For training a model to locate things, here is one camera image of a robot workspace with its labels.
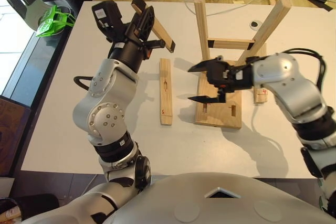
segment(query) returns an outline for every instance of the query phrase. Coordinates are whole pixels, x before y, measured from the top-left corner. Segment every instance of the white table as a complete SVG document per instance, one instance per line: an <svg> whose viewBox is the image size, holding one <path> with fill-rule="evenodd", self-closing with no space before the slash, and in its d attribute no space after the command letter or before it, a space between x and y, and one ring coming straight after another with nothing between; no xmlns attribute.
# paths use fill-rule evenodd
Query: white table
<svg viewBox="0 0 336 224"><path fill-rule="evenodd" d="M72 110L86 94L74 84L73 77L94 75L111 46L96 27L91 12L95 3L83 4L44 102L23 170L102 173L86 132L72 122ZM254 106L252 91L243 91L240 130L193 124L196 104L187 97L196 94L198 77L186 71L202 58L196 17L183 3L149 4L176 42L175 53L156 49L150 60L142 63L137 93L126 112L129 132L150 159L152 173L226 172L265 178L311 178L300 154L302 146L272 94L267 103ZM118 2L118 6L123 21L129 21L134 13L130 2ZM206 5L208 14L236 6L239 5ZM263 21L271 9L249 5L210 16L209 36L251 39L255 31L249 23L255 19ZM321 53L328 65L323 95L328 105L335 106L335 39L335 12L293 7L268 39L267 48L269 54L293 47ZM241 53L211 50L213 57L223 55L228 60L237 59ZM295 57L302 74L315 82L318 61L309 56ZM160 125L159 58L170 58L172 62L172 126Z"/></svg>

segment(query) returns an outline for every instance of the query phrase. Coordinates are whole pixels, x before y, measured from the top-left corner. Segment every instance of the green object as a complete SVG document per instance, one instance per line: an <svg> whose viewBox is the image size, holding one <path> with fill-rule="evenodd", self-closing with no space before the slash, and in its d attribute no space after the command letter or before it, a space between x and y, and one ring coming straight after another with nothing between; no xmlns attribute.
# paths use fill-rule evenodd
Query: green object
<svg viewBox="0 0 336 224"><path fill-rule="evenodd" d="M54 5L42 15L36 31L36 37L47 37L57 34L65 26L73 27L75 20L75 17L70 13L62 13L60 8Z"/></svg>

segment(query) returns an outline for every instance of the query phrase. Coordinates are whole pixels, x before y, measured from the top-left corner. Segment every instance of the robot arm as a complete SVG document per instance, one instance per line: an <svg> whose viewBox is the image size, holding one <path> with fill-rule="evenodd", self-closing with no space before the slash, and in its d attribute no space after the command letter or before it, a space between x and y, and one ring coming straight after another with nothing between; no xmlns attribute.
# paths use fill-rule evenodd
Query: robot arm
<svg viewBox="0 0 336 224"><path fill-rule="evenodd" d="M113 44L95 76L74 78L88 93L76 105L73 120L88 133L108 182L61 208L24 221L27 224L103 223L150 182L149 160L127 131L124 115L134 98L142 61L149 59L152 49L165 46L163 40L148 41L154 9L135 13L127 24L114 1L101 2L92 11L98 28ZM91 80L90 86L82 79Z"/></svg>
<svg viewBox="0 0 336 224"><path fill-rule="evenodd" d="M291 54L308 54L320 59L317 85L299 72ZM250 57L246 65L230 66L221 57L202 61L189 72L207 71L210 84L218 87L218 96L191 97L201 103L225 102L225 94L235 90L263 87L270 90L276 104L297 131L303 144L301 153L310 173L324 179L324 193L329 199L329 213L336 217L336 123L333 108L321 95L326 65L322 57L311 50L291 49L267 57Z"/></svg>

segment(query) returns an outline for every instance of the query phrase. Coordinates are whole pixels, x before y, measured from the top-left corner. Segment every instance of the floor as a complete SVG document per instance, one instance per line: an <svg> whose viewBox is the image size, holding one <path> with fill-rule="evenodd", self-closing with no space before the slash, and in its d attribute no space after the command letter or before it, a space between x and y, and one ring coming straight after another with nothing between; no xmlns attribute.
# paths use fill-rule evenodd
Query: floor
<svg viewBox="0 0 336 224"><path fill-rule="evenodd" d="M25 50L33 31L12 9L0 0L0 94Z"/></svg>

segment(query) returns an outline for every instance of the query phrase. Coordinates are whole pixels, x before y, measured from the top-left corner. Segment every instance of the wooden board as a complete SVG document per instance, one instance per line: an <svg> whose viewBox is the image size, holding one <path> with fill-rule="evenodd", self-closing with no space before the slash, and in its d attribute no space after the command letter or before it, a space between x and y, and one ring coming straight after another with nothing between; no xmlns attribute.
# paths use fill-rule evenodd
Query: wooden board
<svg viewBox="0 0 336 224"><path fill-rule="evenodd" d="M208 47L223 49L240 49L246 50L254 43L252 39L219 39L208 38Z"/></svg>
<svg viewBox="0 0 336 224"><path fill-rule="evenodd" d="M280 22L283 20L285 15L291 9L291 4L289 0L278 0L273 7L272 11L269 13L255 36L253 40L255 43L249 50L245 50L241 57L237 61L237 65L245 64L245 60L247 57L254 56L262 45L266 42L268 37L273 33L273 31L277 28Z"/></svg>
<svg viewBox="0 0 336 224"><path fill-rule="evenodd" d="M199 41L201 43L202 60L210 59L208 47L208 24L206 20L205 0L194 0Z"/></svg>
<svg viewBox="0 0 336 224"><path fill-rule="evenodd" d="M163 58L160 59L160 122L163 125L173 124L170 60Z"/></svg>
<svg viewBox="0 0 336 224"><path fill-rule="evenodd" d="M267 49L266 49L266 43L265 43L256 53L256 56L263 57L266 55L267 55ZM255 104L261 104L261 103L267 102L267 95L268 95L267 89L264 89L264 88L257 89L253 87L253 100Z"/></svg>
<svg viewBox="0 0 336 224"><path fill-rule="evenodd" d="M204 72L199 74L197 95L217 96L217 88L209 84ZM241 128L241 91L226 94L226 103L211 103L196 105L195 123L214 127Z"/></svg>

